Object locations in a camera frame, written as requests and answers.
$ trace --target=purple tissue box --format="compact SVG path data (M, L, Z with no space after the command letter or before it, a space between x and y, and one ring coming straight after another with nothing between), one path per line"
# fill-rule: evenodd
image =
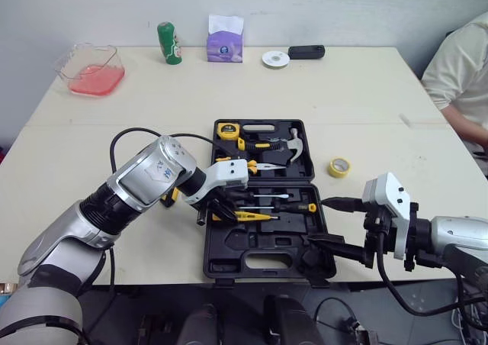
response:
M209 34L207 38L207 59L221 63L241 63L242 35L227 31Z

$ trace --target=tissue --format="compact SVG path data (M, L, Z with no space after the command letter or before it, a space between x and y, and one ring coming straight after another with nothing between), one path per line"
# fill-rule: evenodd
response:
M208 16L207 59L223 63L242 62L244 19L224 15Z

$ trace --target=green bottle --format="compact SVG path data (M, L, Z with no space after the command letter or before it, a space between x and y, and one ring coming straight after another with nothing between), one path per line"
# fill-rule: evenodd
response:
M167 64L176 65L181 62L181 49L175 34L175 26L170 22L158 24L159 44Z

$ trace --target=open toolbox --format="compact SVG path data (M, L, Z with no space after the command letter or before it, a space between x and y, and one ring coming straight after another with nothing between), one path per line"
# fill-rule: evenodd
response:
M250 170L246 190L227 189L238 207L247 207L243 211L273 219L231 225L207 215L205 275L216 279L217 286L232 286L241 278L305 278L312 286L326 286L336 265L332 255L307 240L309 234L326 233L327 228L319 192L310 183L314 172L303 122L217 120L213 132L212 163L232 153L248 162L283 168ZM294 138L301 143L287 144ZM293 210L298 205L300 212Z

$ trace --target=pink liquid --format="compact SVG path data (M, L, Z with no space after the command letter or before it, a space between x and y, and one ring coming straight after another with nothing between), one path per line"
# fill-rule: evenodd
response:
M88 65L79 72L77 79L69 81L68 88L86 95L108 95L124 77L122 67Z

